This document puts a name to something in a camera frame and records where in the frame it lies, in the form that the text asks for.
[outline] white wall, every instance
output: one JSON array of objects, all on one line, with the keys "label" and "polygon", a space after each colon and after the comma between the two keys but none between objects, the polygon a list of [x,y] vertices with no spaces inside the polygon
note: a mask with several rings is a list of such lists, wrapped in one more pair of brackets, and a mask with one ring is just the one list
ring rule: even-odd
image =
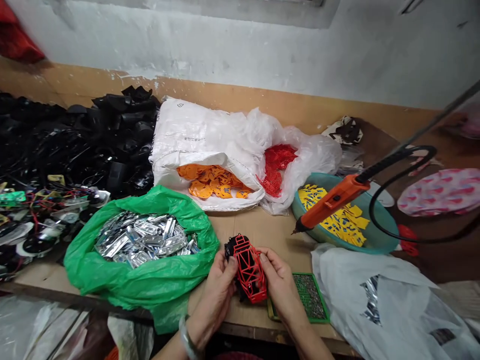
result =
[{"label": "white wall", "polygon": [[325,29],[91,1],[7,2],[51,61],[150,79],[437,109],[480,78],[477,0],[340,0]]}]

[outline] orange soldering iron handle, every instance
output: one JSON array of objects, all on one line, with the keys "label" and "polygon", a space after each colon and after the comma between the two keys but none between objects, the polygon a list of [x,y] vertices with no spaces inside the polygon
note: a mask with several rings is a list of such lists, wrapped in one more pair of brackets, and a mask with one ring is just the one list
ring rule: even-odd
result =
[{"label": "orange soldering iron handle", "polygon": [[370,189],[370,182],[360,183],[357,175],[347,175],[337,186],[321,198],[296,222],[294,233],[313,229],[316,225],[355,200],[361,193]]}]

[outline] wooden table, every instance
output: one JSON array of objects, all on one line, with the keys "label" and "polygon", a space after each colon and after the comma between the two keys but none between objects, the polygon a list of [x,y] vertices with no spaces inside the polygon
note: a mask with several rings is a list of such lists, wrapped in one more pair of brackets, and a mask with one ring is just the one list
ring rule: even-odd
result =
[{"label": "wooden table", "polygon": [[[208,215],[222,244],[226,243],[229,237],[242,233],[249,237],[254,246],[274,249],[290,264],[293,272],[312,272],[310,251],[315,243],[304,240],[301,234],[290,235],[295,227],[293,215],[271,216],[259,207],[236,213]],[[14,281],[1,284],[0,290],[115,312],[135,319],[152,320],[147,310],[126,311],[96,296],[81,296],[78,289],[70,284],[63,266],[55,261],[55,254],[35,261],[25,267]],[[192,291],[188,303],[189,312],[195,308],[202,289],[203,284],[200,284]],[[358,356],[331,325],[314,324],[313,327],[333,353]],[[281,344],[292,343],[285,327],[268,318],[265,305],[240,303],[238,297],[234,297],[231,302],[230,311],[219,331]]]}]

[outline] hand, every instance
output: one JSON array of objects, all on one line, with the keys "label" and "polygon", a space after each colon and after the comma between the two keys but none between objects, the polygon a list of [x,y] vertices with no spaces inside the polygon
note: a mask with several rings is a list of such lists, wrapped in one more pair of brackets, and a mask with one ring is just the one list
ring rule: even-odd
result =
[{"label": "hand", "polygon": [[303,324],[305,321],[308,323],[290,266],[272,249],[268,247],[256,249],[261,252],[260,262],[268,280],[268,292],[281,321],[287,328],[294,323]]},{"label": "hand", "polygon": [[198,305],[187,320],[188,334],[195,345],[202,350],[219,329],[230,309],[230,300],[235,293],[233,280],[237,274],[237,260],[225,252],[216,253]]}]

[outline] teal plastic basin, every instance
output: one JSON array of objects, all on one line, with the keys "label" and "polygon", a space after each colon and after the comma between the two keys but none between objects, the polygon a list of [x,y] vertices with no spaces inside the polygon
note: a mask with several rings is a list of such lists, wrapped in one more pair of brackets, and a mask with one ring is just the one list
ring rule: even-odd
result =
[{"label": "teal plastic basin", "polygon": [[[305,184],[315,184],[329,192],[340,181],[342,181],[342,179],[338,176],[333,176],[321,172],[313,172],[308,177]],[[368,193],[364,192],[362,195],[360,195],[351,202],[352,205],[357,205],[362,210],[361,217],[368,220],[371,220],[369,216],[369,204],[371,199],[372,197]],[[295,194],[295,199],[293,200],[291,209],[293,211],[295,219],[298,219],[300,216],[307,212],[302,202],[300,201],[298,191]],[[390,215],[390,213],[382,206],[382,204],[380,204],[378,201],[375,201],[374,210],[375,218],[378,220],[378,222],[391,233],[398,235],[399,230],[397,228],[397,223]],[[363,243],[362,247],[358,247],[346,241],[343,241],[342,239],[331,234],[319,225],[315,226],[313,230],[307,231],[307,234],[319,243],[330,243],[337,247],[342,247],[345,249],[367,254],[388,254],[395,250],[395,248],[399,244],[398,239],[388,236],[384,232],[380,231],[372,222],[370,222],[366,229],[362,230],[361,232],[363,236],[366,237],[366,241]]]}]

